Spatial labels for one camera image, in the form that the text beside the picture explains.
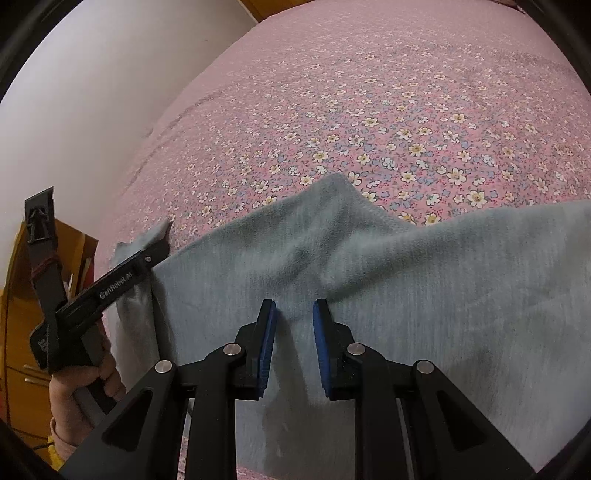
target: wooden drawer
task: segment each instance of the wooden drawer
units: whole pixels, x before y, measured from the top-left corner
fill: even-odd
[[[49,380],[39,370],[29,347],[29,335],[43,321],[41,307],[33,300],[13,297],[8,300],[6,365],[27,375]]]
[[[25,442],[31,448],[36,447],[38,445],[45,445],[47,443],[47,438],[34,437],[33,435],[27,435],[26,433],[17,431],[15,431],[14,433],[16,433],[23,440],[23,442]],[[35,453],[41,458],[43,458],[47,463],[51,463],[51,460],[49,458],[49,451],[47,450],[47,448],[35,450]]]
[[[7,368],[8,416],[13,429],[42,438],[49,435],[48,385],[48,381]]]

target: wooden cabinet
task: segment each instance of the wooden cabinet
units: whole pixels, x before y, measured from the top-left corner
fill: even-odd
[[[262,22],[271,15],[278,14],[297,5],[308,3],[310,0],[241,0],[257,21]]]
[[[62,279],[70,297],[83,284],[97,240],[56,221]],[[50,376],[39,370],[29,348],[29,335],[43,314],[31,286],[25,225],[17,234],[4,291],[0,294],[0,417],[30,446],[47,443],[50,433]],[[49,461],[47,449],[36,452]]]

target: drawer handle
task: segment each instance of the drawer handle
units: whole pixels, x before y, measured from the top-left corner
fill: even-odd
[[[36,378],[25,377],[25,382],[32,383],[33,385],[39,385],[40,387],[49,388],[49,382],[44,380],[37,380]]]
[[[32,370],[34,372],[39,372],[41,374],[47,374],[46,372],[44,372],[40,368],[32,367],[31,365],[24,364],[22,367],[25,368],[25,369],[27,369],[27,370]]]

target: brown rubber band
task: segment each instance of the brown rubber band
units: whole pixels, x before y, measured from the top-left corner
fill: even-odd
[[[35,282],[50,266],[56,263],[61,265],[60,257],[57,255],[56,251],[53,251],[49,257],[31,270],[31,281]]]

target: blue gripper pad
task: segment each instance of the blue gripper pad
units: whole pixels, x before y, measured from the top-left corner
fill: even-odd
[[[269,383],[269,371],[271,370],[271,355],[273,354],[273,343],[275,342],[277,317],[277,306],[273,301],[271,303],[271,308],[269,309],[269,316],[267,317],[267,325],[265,327],[265,336],[263,337],[261,351],[259,352],[256,388],[260,397],[263,396],[267,384]]]
[[[312,309],[313,325],[314,325],[314,340],[316,341],[316,352],[318,353],[318,368],[320,369],[320,380],[322,388],[327,397],[330,397],[330,360],[329,350],[326,344],[326,335],[324,334],[324,325],[320,315],[320,308],[318,302],[314,302]]]

